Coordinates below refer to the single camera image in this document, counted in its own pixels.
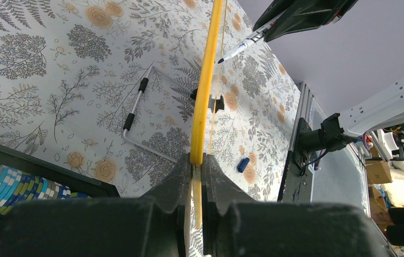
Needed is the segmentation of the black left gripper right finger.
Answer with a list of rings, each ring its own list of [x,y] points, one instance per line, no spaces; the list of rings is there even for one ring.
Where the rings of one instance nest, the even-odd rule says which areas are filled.
[[[388,256],[374,223],[339,203],[256,201],[205,154],[203,252],[211,256]]]

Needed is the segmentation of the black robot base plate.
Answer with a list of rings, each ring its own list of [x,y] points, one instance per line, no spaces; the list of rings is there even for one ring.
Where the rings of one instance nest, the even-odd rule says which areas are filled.
[[[313,131],[303,117],[299,118],[286,157],[278,202],[311,201],[313,172],[309,170],[307,164],[317,157],[315,152],[320,146],[318,131]]]

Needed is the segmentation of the blue white marker pen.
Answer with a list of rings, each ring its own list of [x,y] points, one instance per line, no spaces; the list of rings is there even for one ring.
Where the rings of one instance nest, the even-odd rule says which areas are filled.
[[[268,33],[268,31],[270,30],[270,28],[275,24],[277,19],[280,18],[282,15],[283,15],[283,13],[277,15],[276,17],[272,18],[270,21],[265,23],[263,26],[254,30],[249,36],[247,36],[240,43],[238,43],[232,49],[230,49],[226,54],[224,54],[217,63],[221,64],[224,61],[235,57],[239,53],[246,50],[248,47],[257,43],[259,40],[263,39],[265,37],[265,35]]]

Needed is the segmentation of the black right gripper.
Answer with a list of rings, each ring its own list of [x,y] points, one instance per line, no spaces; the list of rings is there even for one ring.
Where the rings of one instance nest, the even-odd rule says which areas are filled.
[[[356,0],[274,0],[256,21],[253,30],[275,20],[264,41],[310,31],[340,20]]]

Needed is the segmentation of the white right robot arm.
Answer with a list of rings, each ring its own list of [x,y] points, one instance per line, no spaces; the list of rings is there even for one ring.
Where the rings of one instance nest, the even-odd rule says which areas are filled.
[[[263,28],[265,42],[287,34],[318,29],[341,19],[356,1],[273,1],[254,25]],[[404,113],[404,78],[364,102],[334,113],[321,123],[321,128],[302,131],[298,122],[295,150],[312,153],[333,152],[355,142],[366,131]]]

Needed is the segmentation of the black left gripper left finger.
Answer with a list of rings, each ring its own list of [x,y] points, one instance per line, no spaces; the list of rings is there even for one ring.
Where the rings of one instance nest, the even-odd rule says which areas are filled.
[[[189,155],[138,198],[35,200],[0,226],[0,256],[188,256]]]

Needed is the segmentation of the blue marker cap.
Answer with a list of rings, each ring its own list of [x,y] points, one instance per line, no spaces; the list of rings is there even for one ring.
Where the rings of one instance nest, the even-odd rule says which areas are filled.
[[[245,171],[246,167],[248,166],[249,162],[250,162],[250,158],[248,158],[248,157],[241,159],[237,165],[237,172],[243,173]]]

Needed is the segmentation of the yellow framed whiteboard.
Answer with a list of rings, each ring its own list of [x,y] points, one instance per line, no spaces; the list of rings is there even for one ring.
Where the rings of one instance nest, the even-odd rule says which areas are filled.
[[[190,145],[190,164],[192,166],[192,197],[194,203],[194,225],[196,229],[202,227],[202,182],[201,165],[205,142],[205,128],[207,124],[208,104],[210,100],[212,76],[217,61],[218,37],[222,17],[225,15],[224,1],[214,1],[210,17],[208,36],[200,73],[199,85],[193,113],[192,137]]]

